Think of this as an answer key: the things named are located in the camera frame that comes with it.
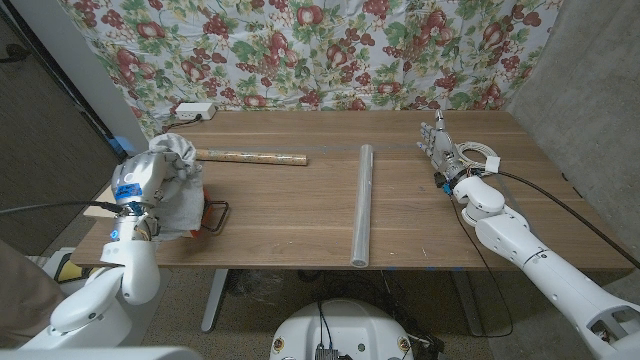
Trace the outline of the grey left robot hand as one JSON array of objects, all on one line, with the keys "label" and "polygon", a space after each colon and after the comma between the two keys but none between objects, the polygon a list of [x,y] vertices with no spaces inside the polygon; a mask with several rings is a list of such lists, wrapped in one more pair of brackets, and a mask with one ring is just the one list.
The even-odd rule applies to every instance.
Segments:
[{"label": "grey left robot hand", "polygon": [[198,171],[176,152],[147,151],[115,168],[111,190],[118,205],[137,202],[155,207],[176,197]]}]

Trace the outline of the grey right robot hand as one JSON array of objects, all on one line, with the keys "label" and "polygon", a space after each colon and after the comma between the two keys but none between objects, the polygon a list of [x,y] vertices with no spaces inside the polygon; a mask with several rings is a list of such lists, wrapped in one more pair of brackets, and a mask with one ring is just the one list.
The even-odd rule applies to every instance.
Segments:
[{"label": "grey right robot hand", "polygon": [[453,190],[461,180],[467,177],[467,167],[445,129],[445,119],[440,109],[435,112],[434,118],[434,126],[426,122],[421,124],[420,134],[423,141],[418,142],[417,146],[429,157],[436,170],[434,175],[436,186],[438,188],[448,186]]}]

